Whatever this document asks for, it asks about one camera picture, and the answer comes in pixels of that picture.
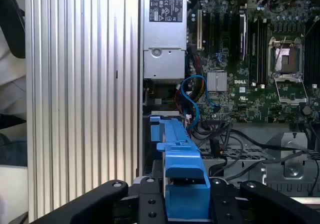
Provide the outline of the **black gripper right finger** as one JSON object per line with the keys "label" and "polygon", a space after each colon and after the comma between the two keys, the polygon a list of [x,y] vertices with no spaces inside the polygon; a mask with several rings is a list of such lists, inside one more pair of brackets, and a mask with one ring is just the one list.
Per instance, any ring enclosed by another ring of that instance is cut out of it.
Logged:
{"label": "black gripper right finger", "polygon": [[318,224],[320,213],[262,183],[239,188],[211,179],[210,217],[214,224]]}

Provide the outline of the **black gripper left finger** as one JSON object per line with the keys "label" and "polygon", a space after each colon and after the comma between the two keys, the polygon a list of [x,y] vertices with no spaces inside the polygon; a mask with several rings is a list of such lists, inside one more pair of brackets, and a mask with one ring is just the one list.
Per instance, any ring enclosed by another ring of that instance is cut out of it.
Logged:
{"label": "black gripper left finger", "polygon": [[129,186],[111,180],[34,221],[36,224],[165,224],[167,214],[158,179]]}

